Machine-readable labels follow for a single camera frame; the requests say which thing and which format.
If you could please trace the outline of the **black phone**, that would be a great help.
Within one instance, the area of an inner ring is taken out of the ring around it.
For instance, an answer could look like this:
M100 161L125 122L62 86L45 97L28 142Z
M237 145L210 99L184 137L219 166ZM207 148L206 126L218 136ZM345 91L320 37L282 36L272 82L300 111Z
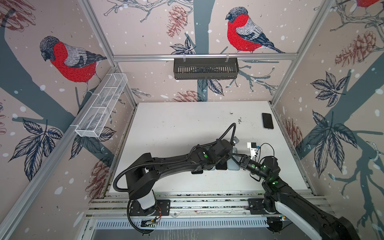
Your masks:
M269 129L269 130L274 129L273 118L271 114L262 113L262 121L263 121L263 128Z
M218 171L226 171L228 169L228 165L227 165L227 162L224 162L224 163L218 163L216 166L215 166L216 170Z

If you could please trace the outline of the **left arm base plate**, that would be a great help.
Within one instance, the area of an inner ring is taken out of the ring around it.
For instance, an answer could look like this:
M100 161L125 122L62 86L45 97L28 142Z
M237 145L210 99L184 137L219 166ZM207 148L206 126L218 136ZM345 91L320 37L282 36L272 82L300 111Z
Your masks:
M157 200L156 205L147 210L143 210L137 200L133 200L129 207L129 215L134 217L146 216L168 216L170 214L170 200Z

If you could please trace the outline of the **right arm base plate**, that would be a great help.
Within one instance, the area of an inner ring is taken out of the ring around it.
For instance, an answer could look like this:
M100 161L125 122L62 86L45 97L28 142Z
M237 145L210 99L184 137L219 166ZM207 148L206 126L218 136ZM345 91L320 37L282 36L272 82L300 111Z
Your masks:
M275 203L269 199L248 199L248 204L248 210L250 211L251 215L272 215L276 213Z

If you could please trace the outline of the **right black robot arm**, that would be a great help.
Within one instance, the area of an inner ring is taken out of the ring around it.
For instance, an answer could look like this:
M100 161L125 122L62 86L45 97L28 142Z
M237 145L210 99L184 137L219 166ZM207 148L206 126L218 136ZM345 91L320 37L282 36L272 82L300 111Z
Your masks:
M359 240L353 224L344 217L328 214L294 191L280 176L278 161L267 156L262 163L250 156L240 157L238 166L260 177L264 193L264 208L269 213L278 212L287 217L312 240Z

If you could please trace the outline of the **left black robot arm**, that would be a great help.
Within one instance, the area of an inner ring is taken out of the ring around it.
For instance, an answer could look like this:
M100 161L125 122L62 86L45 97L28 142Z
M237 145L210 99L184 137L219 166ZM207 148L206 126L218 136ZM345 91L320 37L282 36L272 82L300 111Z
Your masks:
M216 140L197 145L181 156L153 158L150 153L145 153L121 173L126 178L127 187L120 191L127 192L131 200L139 200L147 196L154 184L164 177L183 172L202 174L225 163L231 159L234 146L234 140Z

